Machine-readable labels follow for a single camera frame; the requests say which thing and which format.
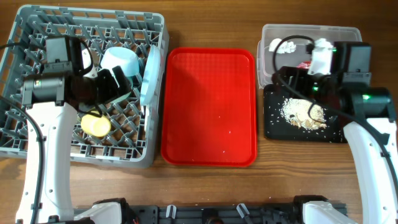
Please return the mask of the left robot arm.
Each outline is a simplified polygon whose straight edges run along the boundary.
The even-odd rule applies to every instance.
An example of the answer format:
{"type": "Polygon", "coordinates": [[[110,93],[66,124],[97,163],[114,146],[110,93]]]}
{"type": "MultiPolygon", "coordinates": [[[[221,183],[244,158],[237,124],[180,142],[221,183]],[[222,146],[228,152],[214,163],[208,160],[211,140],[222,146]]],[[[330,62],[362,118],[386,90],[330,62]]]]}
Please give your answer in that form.
{"type": "Polygon", "coordinates": [[[21,112],[28,120],[24,191],[16,223],[70,223],[70,153],[77,114],[131,92],[122,68],[103,68],[89,78],[83,64],[85,41],[55,36],[45,41],[42,71],[24,78],[21,112]]]}

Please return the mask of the red snack wrapper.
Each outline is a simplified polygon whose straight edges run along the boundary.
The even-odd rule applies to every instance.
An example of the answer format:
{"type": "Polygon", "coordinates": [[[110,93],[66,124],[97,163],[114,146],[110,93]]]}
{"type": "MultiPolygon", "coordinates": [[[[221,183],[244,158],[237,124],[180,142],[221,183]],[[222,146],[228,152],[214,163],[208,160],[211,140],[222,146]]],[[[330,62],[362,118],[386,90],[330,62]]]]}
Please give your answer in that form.
{"type": "Polygon", "coordinates": [[[310,66],[311,66],[311,61],[304,61],[304,62],[298,64],[297,68],[309,69],[310,66]]]}

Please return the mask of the yellow plastic cup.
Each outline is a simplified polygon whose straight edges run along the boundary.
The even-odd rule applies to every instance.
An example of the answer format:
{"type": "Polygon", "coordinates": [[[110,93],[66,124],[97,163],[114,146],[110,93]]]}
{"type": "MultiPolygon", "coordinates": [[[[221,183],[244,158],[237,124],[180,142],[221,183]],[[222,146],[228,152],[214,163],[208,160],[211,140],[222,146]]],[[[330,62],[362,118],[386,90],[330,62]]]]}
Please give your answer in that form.
{"type": "Polygon", "coordinates": [[[99,118],[97,116],[86,114],[81,118],[80,124],[82,130],[86,134],[99,138],[106,136],[111,130],[109,119],[103,115],[99,118]]]}

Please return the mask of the rice and peanut shells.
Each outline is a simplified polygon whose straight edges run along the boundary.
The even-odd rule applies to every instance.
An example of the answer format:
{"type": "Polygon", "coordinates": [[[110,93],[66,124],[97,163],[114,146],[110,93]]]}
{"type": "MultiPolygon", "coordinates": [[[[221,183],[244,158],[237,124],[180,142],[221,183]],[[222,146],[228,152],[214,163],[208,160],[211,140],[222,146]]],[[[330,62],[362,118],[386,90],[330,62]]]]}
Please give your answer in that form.
{"type": "Polygon", "coordinates": [[[292,126],[308,131],[327,127],[324,109],[318,105],[312,105],[310,101],[286,98],[280,111],[282,117],[292,126]]]}

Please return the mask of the white tissue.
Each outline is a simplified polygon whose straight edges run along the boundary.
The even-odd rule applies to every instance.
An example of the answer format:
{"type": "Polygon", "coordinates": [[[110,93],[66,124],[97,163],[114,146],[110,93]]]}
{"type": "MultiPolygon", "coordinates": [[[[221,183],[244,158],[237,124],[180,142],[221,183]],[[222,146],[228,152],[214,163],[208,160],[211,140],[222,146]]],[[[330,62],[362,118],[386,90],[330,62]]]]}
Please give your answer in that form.
{"type": "MultiPolygon", "coordinates": [[[[269,51],[274,52],[277,46],[282,42],[282,39],[274,39],[269,44],[269,51]]],[[[281,43],[277,49],[278,54],[291,54],[296,51],[297,46],[292,41],[285,41],[281,43]]]]}

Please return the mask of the light blue bowl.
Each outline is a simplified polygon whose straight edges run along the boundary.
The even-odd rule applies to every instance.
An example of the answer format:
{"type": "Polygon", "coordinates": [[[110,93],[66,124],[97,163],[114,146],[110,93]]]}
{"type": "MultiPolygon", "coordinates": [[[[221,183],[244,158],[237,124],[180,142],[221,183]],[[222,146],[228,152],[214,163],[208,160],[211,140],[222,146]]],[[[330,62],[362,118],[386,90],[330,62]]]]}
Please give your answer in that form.
{"type": "Polygon", "coordinates": [[[139,60],[135,52],[125,47],[108,48],[100,62],[101,68],[112,72],[114,67],[120,66],[126,77],[133,77],[139,73],[139,60]]]}

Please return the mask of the light green bowl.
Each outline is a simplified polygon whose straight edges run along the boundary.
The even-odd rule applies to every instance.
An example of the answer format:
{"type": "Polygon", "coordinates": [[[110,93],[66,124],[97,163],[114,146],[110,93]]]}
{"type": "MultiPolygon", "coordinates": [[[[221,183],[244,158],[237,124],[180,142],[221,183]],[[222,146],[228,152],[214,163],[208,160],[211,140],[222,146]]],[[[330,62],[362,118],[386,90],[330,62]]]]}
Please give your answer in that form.
{"type": "Polygon", "coordinates": [[[131,77],[127,77],[127,80],[129,81],[129,86],[131,87],[130,92],[124,94],[123,96],[120,96],[119,98],[116,98],[115,100],[111,101],[111,103],[119,103],[125,100],[127,97],[130,96],[132,89],[133,89],[133,80],[131,77]]]}

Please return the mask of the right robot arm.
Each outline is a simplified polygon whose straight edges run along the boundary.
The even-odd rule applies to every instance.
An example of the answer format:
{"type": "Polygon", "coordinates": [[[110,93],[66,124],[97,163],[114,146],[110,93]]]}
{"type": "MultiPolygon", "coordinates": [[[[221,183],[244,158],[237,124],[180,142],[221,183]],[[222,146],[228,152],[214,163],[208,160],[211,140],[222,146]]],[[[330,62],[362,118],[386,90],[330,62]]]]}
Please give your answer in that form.
{"type": "Polygon", "coordinates": [[[289,93],[344,119],[364,223],[397,223],[397,124],[392,95],[369,85],[371,46],[311,40],[310,68],[274,67],[272,81],[289,93]]]}

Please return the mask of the light blue plate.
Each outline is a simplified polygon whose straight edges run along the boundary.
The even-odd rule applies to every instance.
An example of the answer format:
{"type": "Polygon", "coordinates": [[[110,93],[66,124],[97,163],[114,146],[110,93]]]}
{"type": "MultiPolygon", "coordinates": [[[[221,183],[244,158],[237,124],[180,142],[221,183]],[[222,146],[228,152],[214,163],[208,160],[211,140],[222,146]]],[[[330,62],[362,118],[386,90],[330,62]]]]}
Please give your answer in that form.
{"type": "Polygon", "coordinates": [[[151,45],[141,85],[141,106],[149,105],[154,97],[160,71],[160,60],[160,50],[155,45],[151,45]]]}

